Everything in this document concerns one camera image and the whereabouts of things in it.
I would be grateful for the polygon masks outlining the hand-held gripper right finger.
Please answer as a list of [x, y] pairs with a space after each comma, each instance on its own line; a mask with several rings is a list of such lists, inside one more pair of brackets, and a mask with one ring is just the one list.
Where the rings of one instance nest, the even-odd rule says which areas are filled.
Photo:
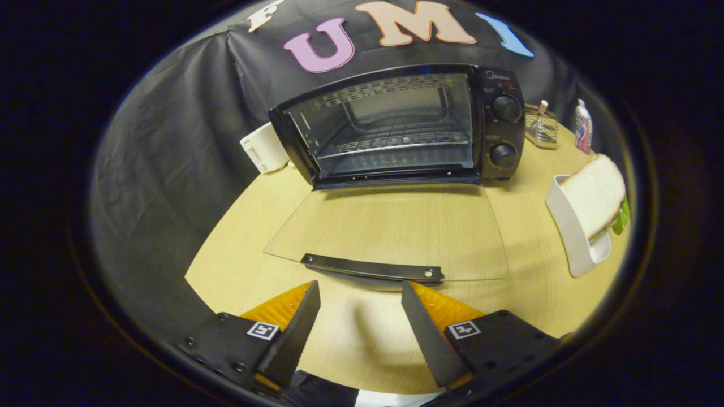
[[450, 391], [494, 391], [563, 345], [510, 311], [483, 313], [419, 283], [403, 282], [401, 304], [436, 385]]

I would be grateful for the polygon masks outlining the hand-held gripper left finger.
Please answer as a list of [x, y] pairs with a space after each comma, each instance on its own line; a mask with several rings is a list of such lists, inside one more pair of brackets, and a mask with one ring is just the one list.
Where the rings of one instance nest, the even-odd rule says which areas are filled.
[[238, 387], [277, 392], [290, 386], [320, 306], [318, 281], [310, 280], [240, 316], [211, 316], [176, 347]]

